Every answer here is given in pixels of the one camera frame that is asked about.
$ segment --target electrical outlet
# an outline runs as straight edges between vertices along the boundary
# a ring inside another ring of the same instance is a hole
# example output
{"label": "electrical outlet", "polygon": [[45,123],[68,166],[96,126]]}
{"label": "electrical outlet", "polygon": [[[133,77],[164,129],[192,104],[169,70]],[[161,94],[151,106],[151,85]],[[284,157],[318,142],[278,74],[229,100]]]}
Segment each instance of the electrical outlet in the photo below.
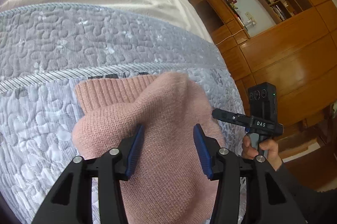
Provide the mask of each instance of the electrical outlet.
{"label": "electrical outlet", "polygon": [[245,15],[247,16],[247,18],[248,18],[249,20],[252,20],[254,23],[256,23],[254,17],[253,17],[249,12],[246,12]]}

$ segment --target camera lens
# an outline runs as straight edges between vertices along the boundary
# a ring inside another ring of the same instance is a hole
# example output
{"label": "camera lens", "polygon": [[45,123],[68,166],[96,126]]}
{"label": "camera lens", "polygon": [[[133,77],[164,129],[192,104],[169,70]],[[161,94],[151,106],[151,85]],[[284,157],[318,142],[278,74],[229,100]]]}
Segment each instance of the camera lens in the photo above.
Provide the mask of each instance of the camera lens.
{"label": "camera lens", "polygon": [[255,91],[254,91],[254,98],[255,98],[256,100],[258,100],[258,99],[260,98],[260,91],[259,91],[259,90],[255,90]]}

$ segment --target blue gripper pad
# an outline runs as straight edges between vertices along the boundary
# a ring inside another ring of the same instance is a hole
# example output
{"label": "blue gripper pad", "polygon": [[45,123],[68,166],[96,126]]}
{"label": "blue gripper pad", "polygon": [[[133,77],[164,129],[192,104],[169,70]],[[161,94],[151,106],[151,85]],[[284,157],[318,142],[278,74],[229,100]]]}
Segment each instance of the blue gripper pad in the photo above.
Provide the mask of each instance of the blue gripper pad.
{"label": "blue gripper pad", "polygon": [[128,179],[134,174],[137,167],[137,162],[142,151],[144,143],[144,126],[139,126],[139,130],[136,133],[134,142],[132,143],[129,155],[127,157],[126,171],[125,175]]}
{"label": "blue gripper pad", "polygon": [[195,125],[193,128],[193,139],[198,152],[201,168],[203,169],[203,173],[207,176],[207,178],[212,179],[212,159],[205,143],[205,137],[206,136],[200,124]]}

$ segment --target sweater ribbed cuff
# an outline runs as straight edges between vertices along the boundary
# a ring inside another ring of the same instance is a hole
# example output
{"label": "sweater ribbed cuff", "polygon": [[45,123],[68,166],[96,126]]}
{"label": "sweater ribbed cuff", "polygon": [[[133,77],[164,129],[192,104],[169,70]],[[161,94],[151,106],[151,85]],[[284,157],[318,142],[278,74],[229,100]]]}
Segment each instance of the sweater ribbed cuff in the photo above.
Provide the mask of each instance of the sweater ribbed cuff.
{"label": "sweater ribbed cuff", "polygon": [[122,79],[91,79],[75,87],[77,99],[86,114],[88,111],[115,103],[134,102],[158,76],[141,75]]}

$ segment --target white cord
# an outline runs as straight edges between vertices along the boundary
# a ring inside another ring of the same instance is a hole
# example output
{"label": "white cord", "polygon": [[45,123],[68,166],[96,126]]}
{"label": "white cord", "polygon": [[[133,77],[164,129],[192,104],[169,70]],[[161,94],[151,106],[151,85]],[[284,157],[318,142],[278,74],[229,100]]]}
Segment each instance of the white cord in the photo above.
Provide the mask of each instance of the white cord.
{"label": "white cord", "polygon": [[231,35],[231,36],[228,36],[228,37],[227,37],[227,38],[225,38],[224,40],[227,40],[228,38],[235,36],[237,33],[239,33],[239,32],[240,32],[240,31],[242,31],[242,30],[246,30],[246,29],[245,29],[245,28],[243,28],[243,29],[239,30],[238,32],[236,32],[235,34],[233,34],[233,35]]}

